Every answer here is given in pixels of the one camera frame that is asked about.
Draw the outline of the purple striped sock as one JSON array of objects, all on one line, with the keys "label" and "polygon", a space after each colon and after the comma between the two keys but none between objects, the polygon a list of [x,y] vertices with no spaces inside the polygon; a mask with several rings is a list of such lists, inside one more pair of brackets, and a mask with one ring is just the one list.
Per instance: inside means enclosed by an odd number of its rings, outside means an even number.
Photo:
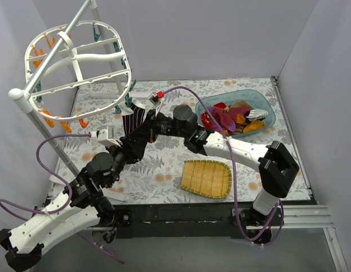
[{"label": "purple striped sock", "polygon": [[217,132],[228,131],[233,133],[236,130],[236,123],[233,119],[219,107],[207,107],[207,110],[212,114],[213,118],[216,120],[216,123],[213,122],[213,119],[209,117],[209,120],[212,124],[213,130]]},{"label": "purple striped sock", "polygon": [[227,114],[236,124],[243,124],[246,121],[246,117],[248,116],[249,112],[249,107],[241,106],[230,108]]}]

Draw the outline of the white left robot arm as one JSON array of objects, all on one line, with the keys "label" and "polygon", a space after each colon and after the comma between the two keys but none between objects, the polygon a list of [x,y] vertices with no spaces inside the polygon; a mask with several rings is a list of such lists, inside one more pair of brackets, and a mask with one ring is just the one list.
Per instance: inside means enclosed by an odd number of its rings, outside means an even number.
[{"label": "white left robot arm", "polygon": [[53,237],[63,226],[70,233],[70,218],[83,213],[74,220],[74,226],[86,228],[92,224],[115,227],[118,217],[115,208],[103,194],[119,180],[127,164],[142,160],[147,141],[122,137],[120,144],[110,146],[96,154],[78,173],[77,177],[42,210],[21,226],[0,231],[0,245],[6,250],[5,259],[15,271],[25,271],[35,266],[44,254],[44,239]]}]

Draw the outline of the mustard yellow sock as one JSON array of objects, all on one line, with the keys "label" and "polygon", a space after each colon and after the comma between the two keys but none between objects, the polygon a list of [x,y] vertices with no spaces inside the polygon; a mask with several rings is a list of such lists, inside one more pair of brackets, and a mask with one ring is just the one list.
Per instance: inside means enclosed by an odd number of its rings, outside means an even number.
[{"label": "mustard yellow sock", "polygon": [[266,126],[266,123],[260,120],[255,120],[246,125],[243,129],[243,133],[249,133],[255,130],[262,129]]}]

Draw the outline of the white black pinstripe sock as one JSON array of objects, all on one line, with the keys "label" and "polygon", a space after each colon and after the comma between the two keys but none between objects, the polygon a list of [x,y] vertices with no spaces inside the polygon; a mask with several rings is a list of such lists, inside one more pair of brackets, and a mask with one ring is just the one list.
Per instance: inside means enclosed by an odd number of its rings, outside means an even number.
[{"label": "white black pinstripe sock", "polygon": [[263,109],[252,109],[246,113],[245,117],[249,121],[263,120],[268,116],[268,112]]}]

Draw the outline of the red white patterned sock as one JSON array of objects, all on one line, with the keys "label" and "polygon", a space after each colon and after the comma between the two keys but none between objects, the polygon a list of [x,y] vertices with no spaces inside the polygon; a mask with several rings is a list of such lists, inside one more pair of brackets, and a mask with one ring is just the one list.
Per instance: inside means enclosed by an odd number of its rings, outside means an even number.
[{"label": "red white patterned sock", "polygon": [[[225,110],[226,112],[229,110],[229,107],[223,102],[214,104],[213,107],[221,108],[221,109]],[[200,117],[201,117],[201,121],[202,121],[202,124],[204,127],[212,128],[212,119],[210,118],[210,116],[208,115],[207,112],[202,113],[200,115]]]}]

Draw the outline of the black white striped sock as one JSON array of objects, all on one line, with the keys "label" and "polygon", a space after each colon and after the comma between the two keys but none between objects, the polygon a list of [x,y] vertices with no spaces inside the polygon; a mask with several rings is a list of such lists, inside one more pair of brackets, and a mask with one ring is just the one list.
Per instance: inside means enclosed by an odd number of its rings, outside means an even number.
[{"label": "black white striped sock", "polygon": [[132,98],[130,106],[127,106],[126,103],[121,103],[119,108],[121,110],[124,133],[127,136],[143,123],[146,107],[144,103]]}]

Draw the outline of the white round clip hanger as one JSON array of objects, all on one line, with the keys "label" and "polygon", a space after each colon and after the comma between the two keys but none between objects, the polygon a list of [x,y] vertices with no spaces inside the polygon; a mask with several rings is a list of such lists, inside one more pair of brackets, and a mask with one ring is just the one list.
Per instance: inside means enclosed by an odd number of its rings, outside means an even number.
[{"label": "white round clip hanger", "polygon": [[[36,36],[26,49],[24,54],[24,65],[26,69],[26,83],[33,82],[32,87],[26,87],[25,90],[19,91],[19,97],[15,99],[20,110],[29,114],[31,112],[39,113],[47,122],[49,127],[54,127],[55,123],[60,123],[67,132],[71,132],[68,125],[69,122],[79,121],[81,127],[86,128],[89,124],[85,120],[87,117],[95,116],[104,113],[116,106],[125,99],[131,89],[132,71],[128,63],[128,58],[125,49],[122,47],[122,41],[117,31],[107,23],[97,20],[83,20],[77,23],[77,26],[90,25],[99,29],[106,29],[112,33],[110,38],[100,38],[96,41],[75,46],[71,35],[64,31],[65,26],[59,25],[50,28],[38,36]],[[91,49],[96,46],[106,46],[109,44],[117,44],[115,52],[106,54],[85,53],[80,54],[81,50]],[[84,78],[80,67],[81,62],[116,62],[120,60],[123,66],[121,70],[115,70],[108,74],[95,76],[92,78]],[[64,66],[71,65],[75,72],[76,81],[74,83],[65,84],[59,87],[53,87],[47,90],[37,91],[36,88],[43,77],[47,77],[55,73]],[[56,92],[64,91],[74,87],[79,87],[84,84],[95,83],[103,79],[111,79],[114,77],[125,76],[127,83],[119,91],[119,97],[103,108],[96,108],[93,111],[86,113],[78,113],[75,116],[61,117],[52,116],[49,111],[40,108],[36,104],[36,98],[39,96],[51,95]]]}]

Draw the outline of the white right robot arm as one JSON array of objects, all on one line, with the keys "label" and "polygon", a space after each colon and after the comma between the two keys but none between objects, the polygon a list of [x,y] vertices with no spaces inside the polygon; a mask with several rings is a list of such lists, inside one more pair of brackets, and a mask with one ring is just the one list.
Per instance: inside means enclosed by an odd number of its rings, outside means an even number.
[{"label": "white right robot arm", "polygon": [[299,172],[299,165],[281,142],[270,145],[252,144],[202,127],[187,105],[178,105],[172,117],[148,111],[145,120],[126,139],[135,151],[144,151],[147,143],[159,135],[181,137],[184,146],[195,154],[215,156],[245,165],[260,174],[262,188],[245,213],[249,223],[263,225],[271,218],[272,209],[285,198]]}]

